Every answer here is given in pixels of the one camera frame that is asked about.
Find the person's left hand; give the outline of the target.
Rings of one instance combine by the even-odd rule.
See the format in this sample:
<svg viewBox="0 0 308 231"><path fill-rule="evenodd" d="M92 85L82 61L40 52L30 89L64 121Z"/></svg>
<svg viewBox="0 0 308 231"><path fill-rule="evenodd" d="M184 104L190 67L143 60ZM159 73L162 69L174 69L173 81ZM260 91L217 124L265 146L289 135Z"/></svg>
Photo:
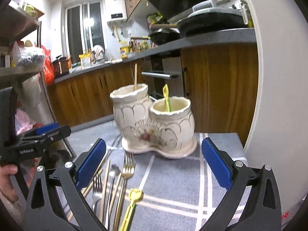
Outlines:
<svg viewBox="0 0 308 231"><path fill-rule="evenodd" d="M29 179L27 180L28 187L30 187L34 174L37 171L38 161L38 158L32 160L32 168L29 170ZM17 172L18 168L14 164L1 166L1 193L11 203L15 203L18 200L18 196L9 177L15 175Z"/></svg>

